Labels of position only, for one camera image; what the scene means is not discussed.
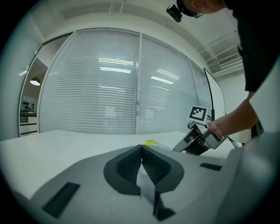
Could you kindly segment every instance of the white table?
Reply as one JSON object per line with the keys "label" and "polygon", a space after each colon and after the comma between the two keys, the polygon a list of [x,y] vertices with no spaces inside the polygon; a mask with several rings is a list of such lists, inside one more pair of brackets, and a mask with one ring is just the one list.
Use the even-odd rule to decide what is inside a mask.
{"label": "white table", "polygon": [[[146,140],[156,140],[172,149],[185,135],[181,132],[96,135],[51,131],[0,142],[0,166],[10,187],[30,199],[51,178],[82,159]],[[232,144],[224,141],[203,156],[226,158],[231,149]]]}

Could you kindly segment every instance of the air conditioning vent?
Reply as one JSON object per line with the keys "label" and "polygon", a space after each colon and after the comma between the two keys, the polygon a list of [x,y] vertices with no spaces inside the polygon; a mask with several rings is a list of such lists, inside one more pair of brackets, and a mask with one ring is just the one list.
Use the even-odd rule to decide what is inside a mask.
{"label": "air conditioning vent", "polygon": [[239,54],[234,54],[232,56],[229,56],[227,58],[222,59],[221,61],[218,61],[218,63],[219,63],[220,66],[225,66],[225,65],[227,65],[229,63],[232,63],[232,62],[234,62],[236,60],[239,60],[239,59],[240,59]]}

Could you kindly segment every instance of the yellow object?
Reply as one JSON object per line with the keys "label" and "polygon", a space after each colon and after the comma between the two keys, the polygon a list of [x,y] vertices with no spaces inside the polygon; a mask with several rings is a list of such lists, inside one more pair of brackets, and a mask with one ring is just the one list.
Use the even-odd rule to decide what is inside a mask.
{"label": "yellow object", "polygon": [[155,145],[157,143],[156,140],[145,141],[142,145]]}

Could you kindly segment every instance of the whiteboard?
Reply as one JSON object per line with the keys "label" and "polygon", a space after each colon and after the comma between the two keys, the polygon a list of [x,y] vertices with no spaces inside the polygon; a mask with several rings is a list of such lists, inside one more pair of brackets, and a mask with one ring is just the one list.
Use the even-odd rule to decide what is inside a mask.
{"label": "whiteboard", "polygon": [[212,100],[213,100],[213,109],[215,111],[215,120],[226,115],[226,108],[224,104],[224,94],[222,88],[216,82],[216,80],[212,77],[212,75],[204,69],[205,74],[208,78]]}

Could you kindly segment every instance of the black shirt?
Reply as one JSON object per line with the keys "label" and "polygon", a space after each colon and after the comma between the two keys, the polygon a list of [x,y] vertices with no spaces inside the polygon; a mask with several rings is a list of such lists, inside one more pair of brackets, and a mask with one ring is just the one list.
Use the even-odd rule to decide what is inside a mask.
{"label": "black shirt", "polygon": [[224,0],[238,21],[246,87],[255,92],[265,80],[280,53],[278,12],[274,2]]}

